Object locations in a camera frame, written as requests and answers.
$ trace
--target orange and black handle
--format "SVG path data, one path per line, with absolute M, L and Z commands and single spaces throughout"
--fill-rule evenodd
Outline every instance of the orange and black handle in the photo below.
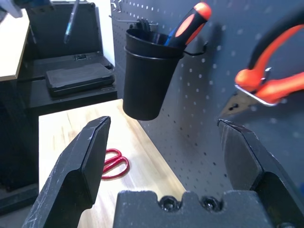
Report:
M 211 16 L 211 8 L 204 2 L 196 4 L 170 34 L 166 45 L 185 48 L 201 31 Z
M 279 98 L 284 97 L 282 95 L 288 95 L 292 92 L 303 89 L 303 73 L 281 80 L 270 80 L 260 88 L 261 79 L 264 77 L 265 68 L 271 55 L 287 39 L 302 28 L 304 28 L 304 5 L 298 7 L 296 10 L 279 20 L 261 38 L 253 51 L 248 68 L 241 70 L 237 74 L 235 78 L 236 84 L 249 92 L 258 90 L 256 96 L 269 103 L 278 101 Z

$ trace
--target screwdriver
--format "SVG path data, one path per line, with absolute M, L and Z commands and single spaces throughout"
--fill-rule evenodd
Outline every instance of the screwdriver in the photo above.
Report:
M 169 35 L 165 45 L 186 47 L 201 31 L 211 16 L 211 8 L 204 2 L 196 4 Z

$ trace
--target screw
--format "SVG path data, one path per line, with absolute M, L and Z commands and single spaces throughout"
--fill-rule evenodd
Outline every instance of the screw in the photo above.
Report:
M 211 196 L 202 197 L 201 205 L 208 211 L 220 211 L 221 209 L 218 200 Z
M 159 202 L 161 209 L 166 212 L 174 212 L 180 208 L 180 203 L 173 196 L 164 196 Z

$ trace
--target wooden desk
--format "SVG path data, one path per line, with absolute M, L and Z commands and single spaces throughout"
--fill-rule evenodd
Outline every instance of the wooden desk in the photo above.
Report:
M 0 23 L 0 81 L 17 79 L 29 29 L 25 9 L 22 18 L 7 14 Z
M 124 113 L 122 103 L 110 101 L 39 117 L 40 189 L 63 149 L 89 121 L 100 116 L 111 117 L 107 148 L 119 149 L 131 163 L 126 176 L 101 181 L 96 203 L 82 214 L 79 228 L 111 228 L 121 190 L 153 190 L 159 199 L 173 195 L 178 200 L 185 191 L 139 123 Z

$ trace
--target scissor handle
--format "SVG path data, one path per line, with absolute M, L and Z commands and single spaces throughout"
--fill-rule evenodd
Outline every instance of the scissor handle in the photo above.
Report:
M 117 178 L 117 177 L 124 176 L 130 169 L 129 160 L 126 157 L 120 157 L 116 161 L 114 161 L 112 164 L 110 164 L 108 166 L 105 166 L 103 173 L 106 173 L 106 172 L 110 171 L 111 169 L 115 168 L 116 166 L 118 166 L 122 162 L 125 162 L 125 164 L 126 164 L 126 167 L 123 171 L 121 171 L 119 174 L 115 174 L 113 176 L 103 176 L 102 175 L 101 179 L 109 180 L 109 179 L 114 179 L 114 178 Z
M 117 153 L 117 155 L 112 157 L 112 158 L 109 158 L 109 159 L 105 160 L 104 166 L 113 163 L 114 161 L 116 161 L 118 158 L 120 158 L 122 156 L 122 153 L 118 149 L 114 149 L 114 148 L 107 149 L 105 151 L 105 153 L 106 154 L 107 153 Z
M 237 74 L 236 84 L 250 92 L 258 89 L 271 55 L 302 28 L 304 28 L 304 5 L 279 20 L 261 38 L 251 55 L 248 68 Z

